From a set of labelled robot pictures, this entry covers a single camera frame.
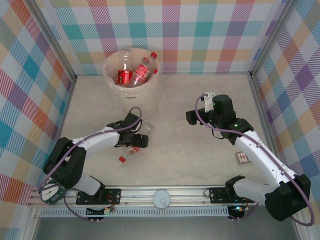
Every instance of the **white bucket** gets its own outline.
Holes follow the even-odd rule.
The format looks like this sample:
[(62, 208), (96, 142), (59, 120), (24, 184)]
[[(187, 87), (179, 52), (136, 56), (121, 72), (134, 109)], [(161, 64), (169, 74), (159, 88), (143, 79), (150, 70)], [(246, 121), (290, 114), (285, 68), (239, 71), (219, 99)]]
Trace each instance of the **white bucket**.
[[(131, 68), (137, 68), (143, 58), (147, 58), (151, 52), (141, 48), (130, 48), (132, 54)], [(158, 108), (159, 98), (159, 76), (160, 64), (156, 59), (154, 66), (151, 67), (150, 72), (153, 73), (157, 69), (156, 74), (152, 74), (151, 78), (143, 85), (137, 87), (123, 87), (116, 85), (113, 78), (117, 78), (118, 70), (123, 69), (123, 56), (120, 52), (116, 52), (109, 56), (103, 64), (102, 74), (107, 80), (112, 94), (115, 97), (116, 104), (119, 108), (128, 112), (133, 107), (139, 107), (142, 110), (142, 119), (150, 118)]]

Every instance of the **bottle in bucket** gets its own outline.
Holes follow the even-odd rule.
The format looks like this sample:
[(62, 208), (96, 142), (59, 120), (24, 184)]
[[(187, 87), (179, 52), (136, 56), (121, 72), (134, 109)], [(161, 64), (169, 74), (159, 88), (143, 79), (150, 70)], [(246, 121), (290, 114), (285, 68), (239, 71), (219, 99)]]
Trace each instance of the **bottle in bucket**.
[(117, 76), (117, 85), (123, 87), (130, 87), (130, 79), (132, 77), (131, 64), (132, 64), (132, 55), (129, 49), (124, 49), (120, 53), (123, 57), (123, 68), (118, 70)]
[(150, 74), (150, 69), (154, 65), (154, 60), (157, 58), (157, 54), (152, 52), (149, 57), (144, 58), (139, 66), (136, 68), (130, 79), (131, 87), (136, 87), (144, 84), (147, 81), (147, 77)]

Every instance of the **plastic bottle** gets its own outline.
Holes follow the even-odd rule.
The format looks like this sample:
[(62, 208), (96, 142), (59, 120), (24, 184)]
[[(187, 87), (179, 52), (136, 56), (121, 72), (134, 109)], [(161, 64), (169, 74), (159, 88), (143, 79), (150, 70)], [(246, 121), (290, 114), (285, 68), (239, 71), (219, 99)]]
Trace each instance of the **plastic bottle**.
[(118, 70), (116, 84), (123, 87), (130, 87), (132, 54), (129, 49), (122, 50), (120, 54), (123, 56), (123, 68)]
[[(154, 131), (154, 126), (150, 123), (145, 123), (139, 130), (140, 134), (150, 135)], [(123, 154), (119, 157), (119, 160), (124, 163), (128, 158), (130, 158), (133, 154), (139, 152), (140, 147), (129, 146), (126, 147)]]
[(150, 69), (153, 67), (153, 62), (156, 58), (157, 54), (155, 52), (152, 52), (149, 57), (144, 58), (141, 61), (130, 79), (131, 87), (140, 86), (147, 81), (147, 77), (150, 74)]

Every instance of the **marble floor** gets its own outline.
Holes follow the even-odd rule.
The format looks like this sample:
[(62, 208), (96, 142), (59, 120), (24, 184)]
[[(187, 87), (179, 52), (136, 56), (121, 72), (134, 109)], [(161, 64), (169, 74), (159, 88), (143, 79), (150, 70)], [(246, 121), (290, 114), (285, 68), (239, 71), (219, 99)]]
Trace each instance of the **marble floor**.
[[(189, 125), (185, 117), (203, 92), (227, 94), (237, 117), (245, 118), (264, 141), (246, 75), (163, 74), (160, 80), (164, 96), (147, 120), (154, 126), (149, 146), (125, 163), (118, 160), (123, 147), (103, 149), (86, 159), (85, 173), (106, 185), (217, 185), (237, 175), (267, 183), (253, 163), (238, 165), (235, 153), (240, 150), (228, 140), (214, 138), (205, 126)], [(80, 76), (61, 136), (84, 137), (123, 118), (103, 76)]]

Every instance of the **robotic arm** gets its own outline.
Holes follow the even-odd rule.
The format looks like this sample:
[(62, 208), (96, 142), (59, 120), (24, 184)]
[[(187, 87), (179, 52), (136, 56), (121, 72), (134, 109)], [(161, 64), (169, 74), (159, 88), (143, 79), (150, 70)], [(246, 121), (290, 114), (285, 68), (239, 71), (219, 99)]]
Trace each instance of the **robotic arm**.
[[(62, 162), (51, 177), (65, 189), (74, 188), (80, 190), (90, 196), (94, 196), (96, 202), (100, 202), (105, 196), (105, 185), (94, 177), (83, 173), (85, 160), (106, 147), (131, 146), (146, 148), (149, 142), (148, 136), (136, 133), (142, 125), (142, 120), (132, 128), (121, 130), (136, 121), (138, 121), (138, 117), (129, 112), (123, 121), (108, 124), (99, 132), (91, 134), (90, 138), (60, 138), (48, 157), (43, 167), (43, 172), (48, 175), (72, 146), (79, 141), (83, 141), (72, 150), (68, 155), (68, 159)], [(107, 130), (116, 129), (120, 131), (105, 133)]]
[[(307, 206), (305, 200), (284, 172), (298, 184), (309, 199), (311, 183), (308, 177), (304, 174), (298, 176), (286, 167), (264, 145), (254, 128), (245, 119), (236, 117), (232, 100), (228, 95), (215, 96), (213, 92), (206, 92), (201, 100), (205, 108), (199, 109), (198, 112), (206, 124), (222, 130), (243, 133), (259, 143), (256, 145), (247, 137), (233, 132), (221, 132), (223, 138), (228, 139), (232, 145), (237, 146), (249, 157), (268, 182), (268, 185), (263, 185), (252, 182), (244, 176), (236, 176), (225, 183), (225, 191), (229, 199), (233, 201), (236, 197), (242, 197), (265, 205), (268, 212), (278, 221), (283, 221), (305, 208)], [(198, 121), (196, 111), (188, 111), (186, 119), (190, 125), (196, 125)], [(260, 146), (267, 150), (283, 170), (277, 167)]]

